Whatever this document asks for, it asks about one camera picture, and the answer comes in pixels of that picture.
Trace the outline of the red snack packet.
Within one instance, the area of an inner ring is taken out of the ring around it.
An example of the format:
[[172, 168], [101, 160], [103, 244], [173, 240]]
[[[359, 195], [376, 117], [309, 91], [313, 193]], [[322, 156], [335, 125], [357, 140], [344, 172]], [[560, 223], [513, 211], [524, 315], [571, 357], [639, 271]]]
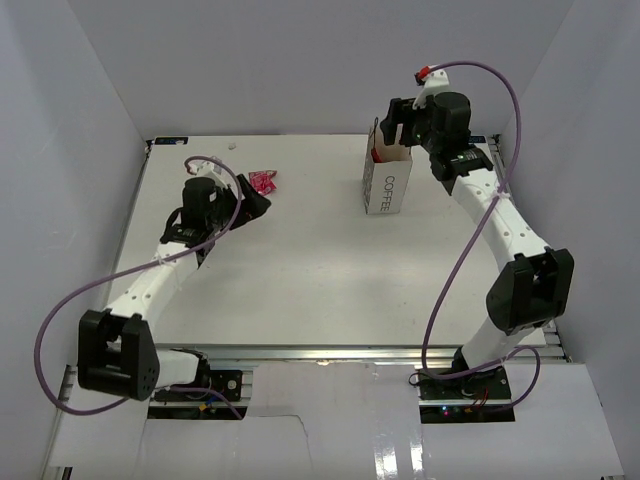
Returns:
[[249, 182], [252, 187], [262, 196], [273, 193], [277, 186], [274, 183], [276, 170], [262, 170], [249, 173]]
[[378, 152], [376, 147], [372, 147], [371, 151], [371, 158], [373, 160], [374, 163], [383, 163], [384, 159], [381, 157], [380, 153]]

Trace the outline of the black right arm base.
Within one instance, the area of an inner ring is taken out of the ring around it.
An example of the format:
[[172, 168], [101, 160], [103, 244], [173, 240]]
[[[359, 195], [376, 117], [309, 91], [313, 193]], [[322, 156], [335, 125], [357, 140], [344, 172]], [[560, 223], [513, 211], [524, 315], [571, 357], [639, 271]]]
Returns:
[[412, 373], [423, 425], [511, 423], [512, 394], [503, 367], [454, 380], [436, 380], [423, 370]]

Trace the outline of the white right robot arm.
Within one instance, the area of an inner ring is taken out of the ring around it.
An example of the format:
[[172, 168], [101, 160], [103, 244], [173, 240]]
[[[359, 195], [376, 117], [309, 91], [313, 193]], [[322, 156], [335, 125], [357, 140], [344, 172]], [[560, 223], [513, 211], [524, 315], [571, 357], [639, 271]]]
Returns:
[[538, 236], [499, 190], [493, 162], [470, 133], [470, 117], [465, 95], [442, 92], [421, 107], [411, 98], [393, 98], [381, 122], [386, 145], [397, 141], [428, 153], [433, 176], [467, 212], [476, 226], [472, 237], [485, 240], [499, 269], [486, 295], [486, 320], [440, 375], [466, 399], [486, 389], [486, 370], [565, 313], [575, 266], [571, 253]]

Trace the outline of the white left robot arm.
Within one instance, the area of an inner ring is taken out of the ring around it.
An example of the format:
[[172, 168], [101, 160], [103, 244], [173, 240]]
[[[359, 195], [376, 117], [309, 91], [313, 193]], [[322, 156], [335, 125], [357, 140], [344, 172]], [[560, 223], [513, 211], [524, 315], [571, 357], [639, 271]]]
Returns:
[[211, 252], [212, 239], [270, 208], [270, 200], [245, 176], [237, 181], [239, 195], [211, 176], [187, 180], [182, 205], [167, 219], [152, 267], [103, 310], [82, 316], [77, 366], [82, 388], [139, 401], [173, 385], [191, 399], [209, 392], [212, 377], [202, 368], [202, 355], [157, 349], [153, 332], [170, 300]]

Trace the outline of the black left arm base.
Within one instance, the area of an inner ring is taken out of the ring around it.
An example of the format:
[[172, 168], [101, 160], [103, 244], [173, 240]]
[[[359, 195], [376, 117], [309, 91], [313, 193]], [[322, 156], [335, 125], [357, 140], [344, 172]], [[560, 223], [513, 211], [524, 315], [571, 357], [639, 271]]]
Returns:
[[[236, 402], [241, 399], [242, 386], [243, 372], [241, 370], [211, 370], [206, 368], [196, 374], [196, 378], [192, 383], [179, 385], [179, 388], [212, 389], [222, 394], [227, 400]], [[219, 402], [219, 399], [205, 392], [180, 393], [158, 390], [152, 396], [152, 400], [156, 402], [203, 402], [209, 399], [212, 399], [214, 403]]]

